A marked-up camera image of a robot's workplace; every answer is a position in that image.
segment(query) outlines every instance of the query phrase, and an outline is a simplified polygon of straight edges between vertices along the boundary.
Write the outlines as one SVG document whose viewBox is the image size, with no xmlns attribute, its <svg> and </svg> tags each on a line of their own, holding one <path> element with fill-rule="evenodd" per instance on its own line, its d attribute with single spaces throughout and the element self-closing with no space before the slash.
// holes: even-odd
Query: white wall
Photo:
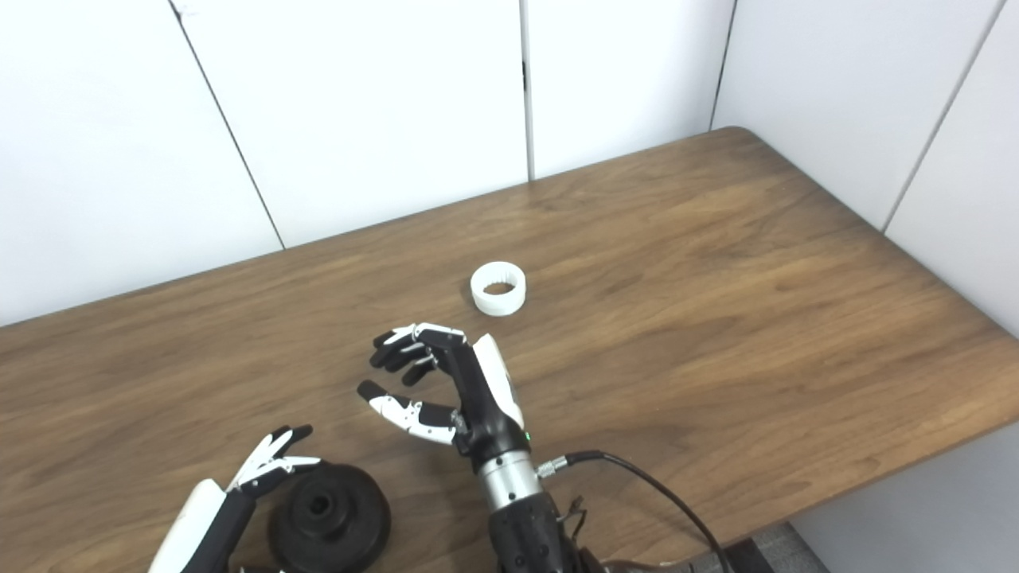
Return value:
<svg viewBox="0 0 1019 573">
<path fill-rule="evenodd" d="M 287 247 L 527 180 L 517 0 L 181 6 Z"/>
<path fill-rule="evenodd" d="M 1003 8 L 888 236 L 1019 336 L 1019 0 Z"/>
<path fill-rule="evenodd" d="M 733 0 L 525 0 L 534 175 L 708 129 Z"/>
<path fill-rule="evenodd" d="M 843 496 L 793 521 L 832 573 L 1011 573 L 1019 426 Z"/>
<path fill-rule="evenodd" d="M 1019 335 L 1017 64 L 1019 1 L 1011 0 L 888 236 Z M 1019 425 L 1012 425 L 794 524 L 833 573 L 1016 571 L 1017 487 Z"/>
<path fill-rule="evenodd" d="M 713 126 L 883 227 L 999 0 L 741 0 Z"/>
<path fill-rule="evenodd" d="M 5 3 L 0 77 L 0 323 L 279 249 L 165 3 Z"/>
</svg>

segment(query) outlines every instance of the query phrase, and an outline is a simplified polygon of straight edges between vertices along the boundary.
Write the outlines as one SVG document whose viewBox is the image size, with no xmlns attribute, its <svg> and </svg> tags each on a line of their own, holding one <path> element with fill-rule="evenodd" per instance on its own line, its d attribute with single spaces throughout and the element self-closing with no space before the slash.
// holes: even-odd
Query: gray floor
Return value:
<svg viewBox="0 0 1019 573">
<path fill-rule="evenodd" d="M 754 541 L 775 573 L 828 573 L 824 564 L 788 523 L 754 535 Z M 713 555 L 686 564 L 678 572 L 689 573 L 691 565 L 694 573 L 721 573 L 718 560 Z"/>
</svg>

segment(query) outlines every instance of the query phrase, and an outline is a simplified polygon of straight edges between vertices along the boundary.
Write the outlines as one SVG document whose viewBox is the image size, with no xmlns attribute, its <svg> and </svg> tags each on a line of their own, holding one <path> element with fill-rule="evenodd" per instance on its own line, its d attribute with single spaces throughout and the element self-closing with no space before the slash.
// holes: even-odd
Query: white ring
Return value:
<svg viewBox="0 0 1019 573">
<path fill-rule="evenodd" d="M 505 282 L 513 290 L 502 295 L 485 293 L 492 284 Z M 471 294 L 478 310 L 488 316 L 507 316 L 524 306 L 527 297 L 527 277 L 520 267 L 503 261 L 485 263 L 471 276 Z"/>
</svg>

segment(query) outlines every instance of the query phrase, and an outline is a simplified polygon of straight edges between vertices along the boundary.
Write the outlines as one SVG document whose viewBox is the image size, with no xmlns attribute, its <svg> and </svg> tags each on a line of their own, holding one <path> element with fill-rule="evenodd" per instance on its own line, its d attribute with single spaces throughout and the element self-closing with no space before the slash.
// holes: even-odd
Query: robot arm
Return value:
<svg viewBox="0 0 1019 573">
<path fill-rule="evenodd" d="M 541 486 L 531 464 L 524 417 L 495 341 L 488 334 L 474 346 L 460 330 L 412 324 L 375 338 L 369 361 L 390 372 L 414 362 L 407 385 L 440 369 L 457 386 L 459 409 L 389 395 L 365 380 L 358 393 L 390 422 L 413 435 L 452 444 L 471 460 L 490 515 L 492 548 L 503 573 L 594 573 L 602 568 L 566 534 L 562 516 Z"/>
<path fill-rule="evenodd" d="M 285 455 L 290 446 L 311 433 L 312 427 L 304 425 L 283 426 L 266 435 L 226 489 L 212 479 L 200 481 L 163 539 L 149 573 L 225 572 L 256 501 L 290 474 L 320 462 L 318 458 Z"/>
</svg>

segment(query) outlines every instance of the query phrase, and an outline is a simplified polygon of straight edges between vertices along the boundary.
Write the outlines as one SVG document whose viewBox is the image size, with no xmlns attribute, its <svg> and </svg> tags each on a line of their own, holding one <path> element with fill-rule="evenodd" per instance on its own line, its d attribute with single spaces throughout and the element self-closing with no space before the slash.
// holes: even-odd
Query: robotic finger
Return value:
<svg viewBox="0 0 1019 573">
<path fill-rule="evenodd" d="M 460 418 L 455 408 L 412 402 L 409 398 L 389 394 L 372 380 L 361 382 L 358 394 L 383 418 L 411 435 L 452 445 Z"/>
<path fill-rule="evenodd" d="M 466 344 L 467 335 L 463 330 L 427 322 L 410 324 L 376 336 L 372 341 L 375 354 L 368 362 L 373 368 L 385 368 L 389 372 L 400 370 L 412 362 L 415 366 L 431 362 L 430 369 L 418 368 L 415 376 L 405 377 L 405 384 L 413 385 L 430 370 L 435 368 L 444 370 L 442 354 Z"/>
<path fill-rule="evenodd" d="M 312 433 L 310 425 L 283 426 L 259 441 L 226 489 L 212 479 L 195 486 L 163 538 L 149 573 L 222 573 L 236 548 L 256 501 L 293 473 L 310 470 L 321 460 L 285 456 Z"/>
<path fill-rule="evenodd" d="M 421 358 L 416 360 L 414 364 L 404 372 L 404 376 L 400 381 L 404 382 L 405 386 L 411 387 L 414 384 L 421 381 L 421 378 L 425 377 L 425 374 L 431 372 L 436 368 L 435 359 L 431 356 L 426 358 Z"/>
</svg>

